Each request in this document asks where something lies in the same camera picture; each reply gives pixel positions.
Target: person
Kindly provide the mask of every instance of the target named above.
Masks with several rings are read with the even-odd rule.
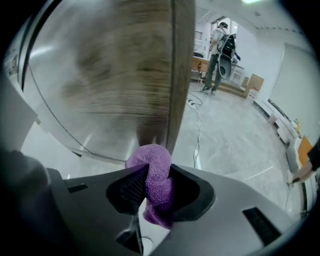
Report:
[[[307,155],[309,157],[308,162],[293,176],[291,185],[297,182],[305,182],[320,167],[320,138]]]
[[[216,91],[220,85],[221,82],[221,74],[217,70],[215,75],[215,81],[214,81],[214,87],[211,88],[212,83],[212,75],[215,70],[216,65],[218,64],[218,42],[222,39],[224,35],[227,35],[226,29],[228,28],[228,24],[225,22],[221,22],[218,26],[218,28],[212,33],[211,36],[211,42],[210,42],[210,48],[209,51],[211,51],[211,58],[209,61],[209,67],[205,78],[205,86],[203,87],[202,91],[208,93],[211,89],[211,94],[216,95]]]

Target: shoe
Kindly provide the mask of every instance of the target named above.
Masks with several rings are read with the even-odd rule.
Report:
[[[205,87],[202,88],[202,92],[209,95],[210,88],[205,86]]]

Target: black slot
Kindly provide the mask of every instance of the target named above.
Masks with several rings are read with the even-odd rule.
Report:
[[[73,185],[73,186],[68,186],[68,190],[70,193],[74,193],[74,192],[78,192],[80,190],[85,190],[87,189],[88,186],[85,184],[77,184],[77,185]]]
[[[243,214],[263,242],[264,246],[269,245],[280,237],[280,232],[257,207],[244,210]]]
[[[139,244],[138,235],[136,233],[130,233],[129,231],[125,231],[121,234],[120,237],[116,239],[119,244],[122,244],[124,247],[128,248],[131,251],[134,251],[138,254],[143,254],[143,247]]]

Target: gray pants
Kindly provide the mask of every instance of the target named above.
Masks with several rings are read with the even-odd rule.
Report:
[[[218,64],[218,57],[219,57],[219,54],[214,54],[214,55],[211,55],[211,58],[210,58],[208,72],[206,73],[206,78],[205,78],[205,87],[209,89],[211,88],[212,75],[215,71],[216,65]],[[221,74],[219,70],[217,70],[212,91],[216,91],[218,89],[220,82],[221,82]]]

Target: white shirt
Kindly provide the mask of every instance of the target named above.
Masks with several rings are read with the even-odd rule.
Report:
[[[221,40],[221,38],[224,35],[227,35],[228,33],[223,29],[218,27],[215,31],[213,31],[211,38],[216,41],[215,45],[213,46],[211,50],[211,54],[215,55],[218,53],[217,47],[218,47],[218,42]]]

